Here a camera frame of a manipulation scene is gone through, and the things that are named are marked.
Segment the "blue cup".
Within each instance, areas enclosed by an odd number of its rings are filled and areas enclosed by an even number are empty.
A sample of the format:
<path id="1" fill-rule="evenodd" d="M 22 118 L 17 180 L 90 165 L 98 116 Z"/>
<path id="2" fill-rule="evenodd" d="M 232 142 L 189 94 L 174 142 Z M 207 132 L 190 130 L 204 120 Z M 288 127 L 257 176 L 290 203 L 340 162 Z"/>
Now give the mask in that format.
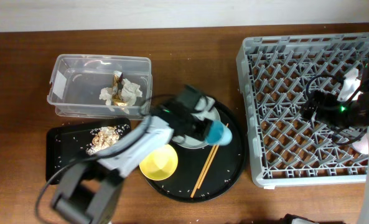
<path id="1" fill-rule="evenodd" d="M 205 138 L 205 142 L 208 145 L 222 145 L 226 146 L 231 143 L 233 135 L 227 125 L 221 121 L 213 121 L 209 133 Z"/>

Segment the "yellow bowl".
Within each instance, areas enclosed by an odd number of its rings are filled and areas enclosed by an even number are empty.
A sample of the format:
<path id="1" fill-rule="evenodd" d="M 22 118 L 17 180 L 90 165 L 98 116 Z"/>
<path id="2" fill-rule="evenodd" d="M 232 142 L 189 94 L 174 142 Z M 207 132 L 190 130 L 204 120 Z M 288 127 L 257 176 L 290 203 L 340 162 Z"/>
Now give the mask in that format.
<path id="1" fill-rule="evenodd" d="M 170 144 L 166 144 L 152 151 L 139 164 L 139 168 L 148 179 L 160 181 L 168 179 L 175 172 L 178 161 L 175 149 Z"/>

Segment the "pink cup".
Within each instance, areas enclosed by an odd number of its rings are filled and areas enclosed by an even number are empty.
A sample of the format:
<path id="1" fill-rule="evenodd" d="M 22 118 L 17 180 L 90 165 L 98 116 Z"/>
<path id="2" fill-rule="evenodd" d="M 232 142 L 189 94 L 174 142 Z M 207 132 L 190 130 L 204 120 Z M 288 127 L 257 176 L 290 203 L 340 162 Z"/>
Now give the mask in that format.
<path id="1" fill-rule="evenodd" d="M 369 154 L 368 139 L 361 139 L 359 141 L 356 141 L 352 143 L 352 147 L 354 148 L 354 150 L 361 154 Z"/>

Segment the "white napkin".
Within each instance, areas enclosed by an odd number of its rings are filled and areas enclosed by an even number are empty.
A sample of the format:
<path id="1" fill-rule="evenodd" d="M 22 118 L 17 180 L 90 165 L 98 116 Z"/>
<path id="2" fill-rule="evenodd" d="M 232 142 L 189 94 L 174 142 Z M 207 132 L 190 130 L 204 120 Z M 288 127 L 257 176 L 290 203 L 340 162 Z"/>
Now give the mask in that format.
<path id="1" fill-rule="evenodd" d="M 142 97 L 141 86 L 129 81 L 127 78 L 124 78 L 121 83 L 123 87 L 118 91 L 120 100 L 125 102 L 127 106 L 134 106 L 137 98 Z"/>
<path id="2" fill-rule="evenodd" d="M 100 91 L 99 99 L 105 102 L 107 108 L 114 112 L 114 108 L 112 107 L 112 88 L 102 88 Z"/>

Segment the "gold foil wrapper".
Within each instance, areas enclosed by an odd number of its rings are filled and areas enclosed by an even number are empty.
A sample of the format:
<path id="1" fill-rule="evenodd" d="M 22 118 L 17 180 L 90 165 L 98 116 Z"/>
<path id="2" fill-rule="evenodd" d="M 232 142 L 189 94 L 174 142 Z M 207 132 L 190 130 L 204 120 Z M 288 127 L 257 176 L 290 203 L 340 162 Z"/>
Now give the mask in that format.
<path id="1" fill-rule="evenodd" d="M 121 99 L 119 92 L 123 89 L 124 84 L 128 82 L 128 79 L 124 78 L 123 73 L 118 70 L 115 70 L 113 75 L 112 102 L 115 106 L 127 106 L 128 103 Z"/>

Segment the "food scraps and rice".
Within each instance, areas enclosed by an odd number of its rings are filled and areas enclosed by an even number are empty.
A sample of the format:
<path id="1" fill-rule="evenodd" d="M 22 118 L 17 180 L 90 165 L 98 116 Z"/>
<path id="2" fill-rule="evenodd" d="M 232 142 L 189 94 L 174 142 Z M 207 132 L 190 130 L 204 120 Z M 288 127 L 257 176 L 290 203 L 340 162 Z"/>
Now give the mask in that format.
<path id="1" fill-rule="evenodd" d="M 91 142 L 87 145 L 86 153 L 93 155 L 98 151 L 104 150 L 117 143 L 125 133 L 130 131 L 128 124 L 119 124 L 116 126 L 103 126 L 90 131 L 93 136 Z"/>

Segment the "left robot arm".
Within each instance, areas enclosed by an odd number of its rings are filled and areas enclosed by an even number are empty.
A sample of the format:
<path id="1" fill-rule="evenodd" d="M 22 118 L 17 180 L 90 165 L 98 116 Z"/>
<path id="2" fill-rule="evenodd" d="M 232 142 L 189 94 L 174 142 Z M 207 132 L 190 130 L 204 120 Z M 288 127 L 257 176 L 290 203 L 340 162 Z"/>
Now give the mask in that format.
<path id="1" fill-rule="evenodd" d="M 109 223 L 125 178 L 173 137 L 204 140 L 212 123 L 207 118 L 211 109 L 189 109 L 180 103 L 157 106 L 116 144 L 56 172 L 54 177 L 59 177 L 60 183 L 50 201 L 51 209 L 69 223 Z"/>

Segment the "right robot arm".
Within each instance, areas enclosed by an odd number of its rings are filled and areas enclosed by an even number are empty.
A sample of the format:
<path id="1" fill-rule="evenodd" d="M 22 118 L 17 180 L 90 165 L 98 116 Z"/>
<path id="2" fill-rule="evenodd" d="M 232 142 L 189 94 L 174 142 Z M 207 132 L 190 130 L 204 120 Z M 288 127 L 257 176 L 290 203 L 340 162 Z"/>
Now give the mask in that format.
<path id="1" fill-rule="evenodd" d="M 338 146 L 353 144 L 367 138 L 368 174 L 365 182 L 365 193 L 358 223 L 369 223 L 369 62 L 362 69 L 362 78 L 351 71 L 344 76 L 315 75 L 306 84 L 307 101 L 301 108 L 301 116 L 326 124 L 335 133 L 348 128 L 362 129 L 359 136 L 347 141 L 336 142 Z M 335 96 L 320 90 L 310 91 L 311 84 L 319 78 L 331 78 L 341 84 L 340 93 Z"/>

